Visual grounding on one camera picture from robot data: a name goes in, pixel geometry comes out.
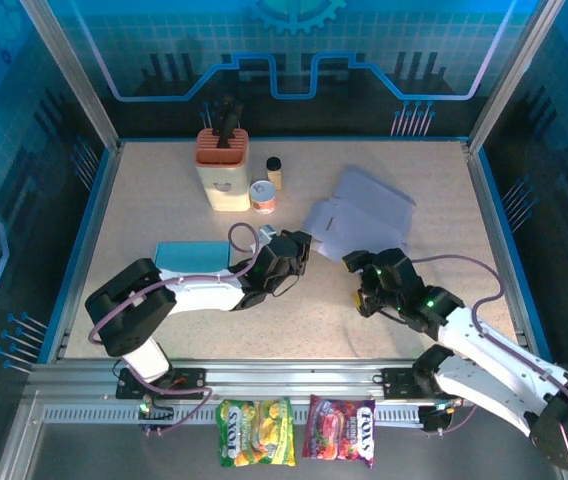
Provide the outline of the green Fox's candy bag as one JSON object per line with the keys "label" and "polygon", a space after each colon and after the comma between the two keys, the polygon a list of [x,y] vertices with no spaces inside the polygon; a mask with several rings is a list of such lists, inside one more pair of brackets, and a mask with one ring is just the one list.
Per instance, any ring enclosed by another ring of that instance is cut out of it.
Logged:
{"label": "green Fox's candy bag", "polygon": [[290,399],[222,401],[216,408],[218,458],[225,468],[296,465]]}

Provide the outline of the red Fox's candy bag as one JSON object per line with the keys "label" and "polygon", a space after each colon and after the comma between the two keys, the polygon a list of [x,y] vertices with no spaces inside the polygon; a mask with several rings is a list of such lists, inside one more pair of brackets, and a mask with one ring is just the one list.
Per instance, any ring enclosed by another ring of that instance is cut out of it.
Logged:
{"label": "red Fox's candy bag", "polygon": [[325,461],[361,461],[372,469],[375,410],[374,400],[340,400],[312,395],[302,456]]}

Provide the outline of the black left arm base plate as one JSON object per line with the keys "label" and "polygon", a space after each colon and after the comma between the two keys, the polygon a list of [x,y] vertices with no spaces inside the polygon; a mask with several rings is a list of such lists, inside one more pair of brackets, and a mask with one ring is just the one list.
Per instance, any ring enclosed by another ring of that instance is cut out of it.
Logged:
{"label": "black left arm base plate", "polygon": [[[205,381],[206,371],[204,369],[173,368],[163,376],[150,382],[150,385],[161,389],[183,391],[202,388],[205,386]],[[149,396],[153,400],[168,399],[167,395],[157,393],[143,386],[128,368],[121,369],[118,374],[115,396],[120,400],[142,400],[144,396]]]}

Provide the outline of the teal paper box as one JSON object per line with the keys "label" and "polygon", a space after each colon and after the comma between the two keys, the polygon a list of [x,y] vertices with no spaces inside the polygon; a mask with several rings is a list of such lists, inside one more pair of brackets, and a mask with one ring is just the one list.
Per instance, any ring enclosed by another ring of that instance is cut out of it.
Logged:
{"label": "teal paper box", "polygon": [[164,270],[206,274],[226,269],[230,261],[227,241],[161,242],[154,263]]}

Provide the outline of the small dark-capped spice bottle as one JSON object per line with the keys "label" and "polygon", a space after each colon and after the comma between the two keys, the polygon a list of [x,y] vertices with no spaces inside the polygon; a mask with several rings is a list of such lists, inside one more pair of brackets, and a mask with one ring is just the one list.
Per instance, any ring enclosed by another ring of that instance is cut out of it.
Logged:
{"label": "small dark-capped spice bottle", "polygon": [[266,171],[268,181],[271,182],[277,191],[282,190],[282,162],[279,157],[271,156],[266,160]]}

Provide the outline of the small round tin can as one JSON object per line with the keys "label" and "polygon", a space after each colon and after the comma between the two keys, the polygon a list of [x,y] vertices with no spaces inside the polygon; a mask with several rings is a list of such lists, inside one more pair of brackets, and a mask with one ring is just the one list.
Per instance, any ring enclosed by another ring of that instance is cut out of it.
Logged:
{"label": "small round tin can", "polygon": [[273,213],[276,208],[275,185],[268,180],[254,182],[249,189],[251,207],[259,214]]}

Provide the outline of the lavender paper box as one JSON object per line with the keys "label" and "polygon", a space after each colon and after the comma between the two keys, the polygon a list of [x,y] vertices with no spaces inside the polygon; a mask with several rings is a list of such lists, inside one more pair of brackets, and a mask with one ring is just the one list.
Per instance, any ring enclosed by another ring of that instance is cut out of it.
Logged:
{"label": "lavender paper box", "polygon": [[358,250],[407,251],[414,206],[407,194],[348,166],[332,196],[312,206],[303,230],[318,243],[317,252],[336,263]]}

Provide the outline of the aluminium frame post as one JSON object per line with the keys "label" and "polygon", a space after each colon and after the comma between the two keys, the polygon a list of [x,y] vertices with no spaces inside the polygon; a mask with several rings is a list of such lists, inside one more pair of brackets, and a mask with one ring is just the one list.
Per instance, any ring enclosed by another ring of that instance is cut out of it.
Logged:
{"label": "aluminium frame post", "polygon": [[527,28],[488,97],[468,139],[468,152],[477,155],[513,96],[566,0],[540,0]]}
{"label": "aluminium frame post", "polygon": [[117,153],[120,138],[80,60],[46,0],[19,0],[104,146]]}

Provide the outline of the beige knife block orange top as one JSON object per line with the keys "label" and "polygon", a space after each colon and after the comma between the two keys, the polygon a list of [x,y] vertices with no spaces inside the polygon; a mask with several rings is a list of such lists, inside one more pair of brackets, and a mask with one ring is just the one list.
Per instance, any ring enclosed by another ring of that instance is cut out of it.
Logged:
{"label": "beige knife block orange top", "polygon": [[211,208],[219,212],[242,212],[250,208],[249,136],[235,128],[228,148],[218,148],[212,128],[197,136],[194,164]]}

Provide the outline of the black controller module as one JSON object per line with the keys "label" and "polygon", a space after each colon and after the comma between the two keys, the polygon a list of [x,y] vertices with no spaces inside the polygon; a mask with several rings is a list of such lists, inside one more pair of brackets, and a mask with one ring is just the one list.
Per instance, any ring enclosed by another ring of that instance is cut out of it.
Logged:
{"label": "black controller module", "polygon": [[174,410],[170,407],[141,405],[137,412],[138,424],[142,432],[149,437],[160,434],[166,427],[165,421],[174,419]]}
{"label": "black controller module", "polygon": [[420,406],[418,409],[421,430],[426,433],[442,434],[452,423],[455,408],[447,404]]}

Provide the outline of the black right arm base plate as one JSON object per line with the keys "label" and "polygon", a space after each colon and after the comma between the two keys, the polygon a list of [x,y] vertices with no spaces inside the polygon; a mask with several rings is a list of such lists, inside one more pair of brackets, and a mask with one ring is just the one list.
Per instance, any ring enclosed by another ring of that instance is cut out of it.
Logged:
{"label": "black right arm base plate", "polygon": [[414,368],[385,368],[373,377],[387,400],[453,400],[458,396],[445,393],[433,373]]}

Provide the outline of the aluminium mounting rail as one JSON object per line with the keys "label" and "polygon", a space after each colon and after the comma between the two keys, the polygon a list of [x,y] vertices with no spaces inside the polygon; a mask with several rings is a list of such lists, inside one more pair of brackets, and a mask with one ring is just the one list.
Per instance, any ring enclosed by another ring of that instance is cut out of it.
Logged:
{"label": "aluminium mounting rail", "polygon": [[[522,365],[504,367],[491,373],[479,365],[457,356],[447,358],[435,372],[445,384],[445,393],[460,393],[468,398],[473,390],[496,394],[506,400],[525,402],[543,400],[554,395],[551,367],[544,362],[532,370]],[[40,402],[80,404],[114,402],[118,374],[126,365],[112,360],[68,360],[38,365],[28,376],[21,399]],[[164,402],[200,401],[205,389],[211,398],[262,400],[288,397],[305,400],[310,395],[330,398],[384,398],[382,388],[373,377],[385,368],[414,368],[426,371],[417,361],[368,360],[213,360],[176,361],[173,368],[201,368],[206,371],[205,386],[199,389],[163,393]],[[431,403],[434,400],[388,400],[395,403]]]}

